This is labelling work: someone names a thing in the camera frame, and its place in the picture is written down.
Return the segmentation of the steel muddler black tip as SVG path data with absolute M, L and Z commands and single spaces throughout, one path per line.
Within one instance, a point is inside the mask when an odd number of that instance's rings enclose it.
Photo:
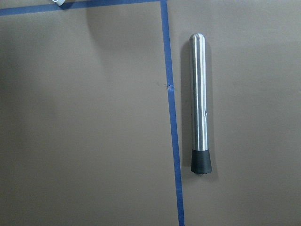
M 200 33 L 190 37 L 190 81 L 192 157 L 191 171 L 195 174 L 212 172 L 208 146 L 208 113 L 206 92 L 206 41 Z

